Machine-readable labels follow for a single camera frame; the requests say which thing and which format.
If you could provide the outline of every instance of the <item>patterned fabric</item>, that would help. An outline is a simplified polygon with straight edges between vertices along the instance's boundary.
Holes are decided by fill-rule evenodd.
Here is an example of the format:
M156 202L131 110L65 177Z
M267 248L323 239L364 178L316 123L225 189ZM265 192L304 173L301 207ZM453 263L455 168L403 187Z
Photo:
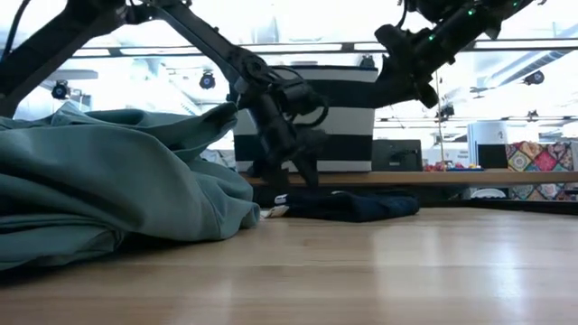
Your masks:
M516 172L572 172L572 146L569 143L534 144L521 142L507 144L509 169ZM570 200L564 193L573 184L524 185L511 189L514 200Z

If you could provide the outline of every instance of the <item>black and white striped box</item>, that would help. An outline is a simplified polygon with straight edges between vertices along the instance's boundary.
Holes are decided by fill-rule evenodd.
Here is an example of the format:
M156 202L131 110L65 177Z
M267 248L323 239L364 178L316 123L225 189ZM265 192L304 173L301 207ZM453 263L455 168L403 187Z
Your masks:
M367 93L362 89L378 77L378 69L344 66L292 66L321 95L330 99L327 118L319 126L330 137L317 162L319 172L370 172L375 109L367 108ZM284 78L293 78L287 70L277 70ZM319 107L295 123L311 123L322 112ZM233 130L235 158L239 172L245 172L254 160L264 156L256 129L246 110L238 113ZM291 162L285 168L296 172Z

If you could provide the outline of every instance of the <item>folded cloth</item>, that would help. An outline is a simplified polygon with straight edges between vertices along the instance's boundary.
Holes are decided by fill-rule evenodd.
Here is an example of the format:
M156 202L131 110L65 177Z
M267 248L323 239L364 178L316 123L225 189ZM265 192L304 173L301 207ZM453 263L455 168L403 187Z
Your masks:
M282 195L275 204L283 205L284 217L329 221L369 222L413 216L419 201L400 193L360 196L339 191L329 195Z
M185 242L232 237L259 220L251 186L199 158L235 123L203 116L64 107L0 119L0 270L115 251L127 234Z

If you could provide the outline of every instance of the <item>green fabric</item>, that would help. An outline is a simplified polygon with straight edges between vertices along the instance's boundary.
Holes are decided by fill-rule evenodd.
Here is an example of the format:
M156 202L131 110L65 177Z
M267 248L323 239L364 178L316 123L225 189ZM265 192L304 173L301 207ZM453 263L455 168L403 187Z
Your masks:
M196 242L255 226L251 186L199 158L236 113L62 108L0 119L0 270L108 254L128 233Z

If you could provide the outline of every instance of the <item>wooden shelf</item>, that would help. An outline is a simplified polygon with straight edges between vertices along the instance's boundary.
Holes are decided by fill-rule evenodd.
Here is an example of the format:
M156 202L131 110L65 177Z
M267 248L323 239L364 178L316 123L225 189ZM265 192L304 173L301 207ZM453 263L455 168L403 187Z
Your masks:
M246 177L253 185L265 184L255 178ZM298 175L291 175L295 185L304 182ZM359 172L321 174L321 185L519 185L547 183L578 183L578 172L511 172L487 170L485 172Z

